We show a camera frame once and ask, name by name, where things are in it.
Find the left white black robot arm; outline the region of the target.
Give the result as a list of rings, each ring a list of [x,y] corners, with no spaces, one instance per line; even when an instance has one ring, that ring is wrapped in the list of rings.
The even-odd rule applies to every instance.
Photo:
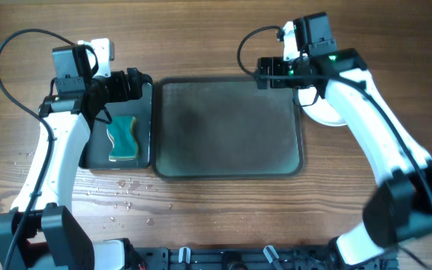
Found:
[[[4,269],[145,269],[126,238],[92,242],[71,213],[80,158],[106,104],[136,100],[152,78],[136,68],[96,76],[81,90],[44,98],[40,137],[25,184],[0,214]]]

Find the large dark serving tray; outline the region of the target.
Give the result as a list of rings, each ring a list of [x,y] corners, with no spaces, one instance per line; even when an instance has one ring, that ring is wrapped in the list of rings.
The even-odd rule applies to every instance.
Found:
[[[291,88],[245,76],[165,78],[154,88],[151,165],[162,179],[289,177],[305,166]]]

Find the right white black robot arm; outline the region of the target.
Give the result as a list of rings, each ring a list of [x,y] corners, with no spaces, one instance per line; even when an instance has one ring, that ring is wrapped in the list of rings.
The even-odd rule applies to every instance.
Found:
[[[344,120],[373,170],[377,189],[362,222],[333,241],[340,265],[360,266],[393,250],[412,257],[403,244],[432,234],[432,157],[389,109],[358,52],[290,61],[263,57],[257,64],[261,89],[314,87]]]

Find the green yellow sponge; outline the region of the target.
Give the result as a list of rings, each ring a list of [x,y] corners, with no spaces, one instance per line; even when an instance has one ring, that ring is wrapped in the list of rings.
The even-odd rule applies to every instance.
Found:
[[[135,137],[137,119],[133,116],[116,116],[107,125],[107,135],[112,143],[109,160],[129,161],[137,158],[139,146]]]

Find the white plate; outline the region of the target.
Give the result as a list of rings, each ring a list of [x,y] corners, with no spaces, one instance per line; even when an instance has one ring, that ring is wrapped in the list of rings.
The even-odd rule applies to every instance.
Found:
[[[321,125],[342,127],[347,124],[329,102],[319,96],[314,87],[298,90],[295,102],[307,116]]]

